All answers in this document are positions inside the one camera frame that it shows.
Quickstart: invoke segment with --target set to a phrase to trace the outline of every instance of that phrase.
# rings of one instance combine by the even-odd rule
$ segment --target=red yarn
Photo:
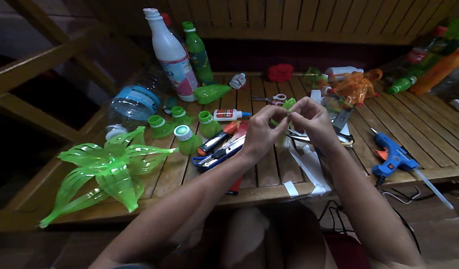
[[[277,64],[268,68],[267,76],[269,81],[289,81],[293,76],[293,66],[290,64]]]

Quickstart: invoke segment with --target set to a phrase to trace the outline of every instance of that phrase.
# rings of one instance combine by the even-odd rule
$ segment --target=person
[[[281,107],[268,105],[261,109],[249,120],[245,144],[234,157],[175,189],[143,211],[105,248],[90,268],[116,268],[143,260],[157,262],[173,251],[205,220],[234,180],[273,149],[289,121],[297,131],[306,131],[311,143],[328,160],[334,187],[370,267],[425,268],[400,218],[339,142],[326,109],[304,97],[291,111],[286,117],[287,111]],[[268,125],[270,119],[280,124],[272,129]],[[291,211],[286,213],[289,218],[297,215]],[[303,222],[293,222],[288,229],[296,234],[287,238],[297,238],[298,241],[286,244],[292,246],[286,255],[286,268],[337,268],[328,245],[319,236],[319,224],[304,225]],[[268,219],[256,208],[245,208],[236,213],[228,231],[232,240],[222,248],[220,267],[257,268],[255,265],[245,266],[245,258],[261,246],[268,227]]]

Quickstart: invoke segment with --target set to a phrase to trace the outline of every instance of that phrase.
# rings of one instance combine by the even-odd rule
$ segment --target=wooden table
[[[215,81],[227,84],[231,77],[232,75],[216,76]],[[283,93],[288,98],[295,97],[299,100],[310,91],[305,89],[300,78],[300,76],[293,76],[289,82],[274,83],[267,82],[260,76],[248,76],[247,84],[250,85],[250,90],[231,91],[221,100],[204,106],[195,102],[181,103],[181,105],[195,118],[202,110],[213,112],[218,108],[237,108],[240,111],[257,113],[266,104],[262,101],[250,101],[250,95],[274,96]],[[381,93],[381,96],[366,100],[365,106],[358,107],[349,122],[349,129],[355,138],[355,143],[353,148],[347,150],[361,170],[368,175],[369,180],[374,180],[371,176],[372,166],[381,163],[374,154],[374,150],[381,150],[381,148],[374,141],[371,127],[403,145],[423,166],[423,173],[427,178],[459,176],[459,113],[429,94],[416,97],[409,92],[402,92],[389,96],[382,92],[381,85],[376,85],[376,90]],[[190,127],[201,136],[197,120]],[[162,148],[177,147],[173,135],[153,139],[146,132],[145,139],[148,145]],[[102,134],[98,137],[97,144],[103,144]],[[270,150],[254,168],[245,173],[239,195],[226,195],[219,205],[244,206],[287,200],[289,195],[282,184],[289,180],[294,183],[299,194],[311,193],[314,185],[287,149],[292,146],[300,149],[304,145],[283,137],[274,150]],[[173,189],[197,177],[199,173],[191,163],[190,157],[179,153],[172,154],[164,163],[145,175],[143,179],[146,182],[146,190],[139,201],[139,208],[131,215],[138,214]],[[56,180],[46,186],[52,197],[63,176],[73,169],[71,164],[62,163],[61,166],[65,169],[55,169],[47,177],[47,180]],[[387,179],[386,184],[414,180],[416,179],[409,173],[398,171]],[[84,194],[93,187],[95,185],[89,184],[77,195]],[[95,221],[122,216],[129,216],[126,208],[113,198],[109,198],[90,208],[60,217],[56,223]]]

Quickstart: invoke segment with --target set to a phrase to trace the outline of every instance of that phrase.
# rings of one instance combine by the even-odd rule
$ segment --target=orange bottle
[[[459,48],[452,54],[440,59],[439,62],[422,75],[409,90],[416,95],[424,94],[458,67]]]

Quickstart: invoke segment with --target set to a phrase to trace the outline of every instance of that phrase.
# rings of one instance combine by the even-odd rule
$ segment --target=hand
[[[311,143],[323,152],[341,147],[336,132],[332,128],[326,108],[309,97],[299,100],[290,109],[289,119],[296,131],[306,131]]]
[[[248,131],[240,151],[242,156],[251,162],[258,162],[270,149],[276,139],[288,128],[287,111],[282,107],[267,105],[249,120]],[[273,119],[280,124],[271,129],[269,120]]]

